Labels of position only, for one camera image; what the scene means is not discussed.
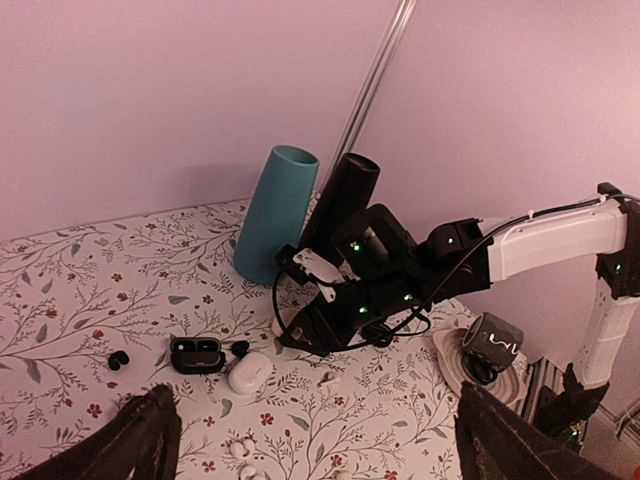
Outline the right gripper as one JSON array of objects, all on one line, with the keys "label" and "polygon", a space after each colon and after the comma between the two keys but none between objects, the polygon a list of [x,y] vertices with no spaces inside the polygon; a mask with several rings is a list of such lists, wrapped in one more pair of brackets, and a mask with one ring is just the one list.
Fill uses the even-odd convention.
[{"label": "right gripper", "polygon": [[296,315],[297,340],[279,339],[289,348],[317,356],[364,346],[388,346],[398,332],[387,319],[410,308],[425,306],[424,292],[405,279],[348,282],[338,288],[334,302],[319,294]]}]

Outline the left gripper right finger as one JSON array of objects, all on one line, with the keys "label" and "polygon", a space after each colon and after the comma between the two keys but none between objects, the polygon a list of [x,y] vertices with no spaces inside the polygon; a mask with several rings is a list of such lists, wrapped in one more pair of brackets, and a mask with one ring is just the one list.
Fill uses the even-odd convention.
[{"label": "left gripper right finger", "polygon": [[464,480],[615,477],[561,447],[474,383],[462,384],[455,437]]}]

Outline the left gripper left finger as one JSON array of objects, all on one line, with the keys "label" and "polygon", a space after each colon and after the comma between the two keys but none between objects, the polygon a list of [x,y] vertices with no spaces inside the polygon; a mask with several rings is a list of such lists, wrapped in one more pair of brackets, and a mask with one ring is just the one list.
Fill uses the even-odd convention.
[{"label": "left gripper left finger", "polygon": [[100,430],[19,475],[37,479],[174,479],[182,420],[164,384],[132,397]]}]

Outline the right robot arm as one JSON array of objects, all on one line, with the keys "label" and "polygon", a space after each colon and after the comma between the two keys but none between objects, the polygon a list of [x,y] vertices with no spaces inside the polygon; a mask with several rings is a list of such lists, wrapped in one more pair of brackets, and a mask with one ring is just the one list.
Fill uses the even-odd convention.
[{"label": "right robot arm", "polygon": [[639,306],[639,201],[602,183],[595,196],[532,210],[493,227],[477,218],[446,223],[416,242],[390,210],[373,205],[331,234],[345,277],[310,248],[283,247],[276,261],[318,295],[274,333],[287,347],[318,356],[388,343],[388,317],[423,316],[433,305],[538,267],[593,255],[597,296],[571,375],[585,390],[606,389]]}]

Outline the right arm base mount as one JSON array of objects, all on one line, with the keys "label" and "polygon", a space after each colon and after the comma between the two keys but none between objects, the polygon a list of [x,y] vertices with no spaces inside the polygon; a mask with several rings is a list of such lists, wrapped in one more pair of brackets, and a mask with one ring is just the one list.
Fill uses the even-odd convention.
[{"label": "right arm base mount", "polygon": [[579,453],[584,446],[589,419],[600,406],[610,382],[586,389],[577,380],[573,364],[569,363],[562,376],[562,385],[561,393],[542,387],[533,425],[547,437]]}]

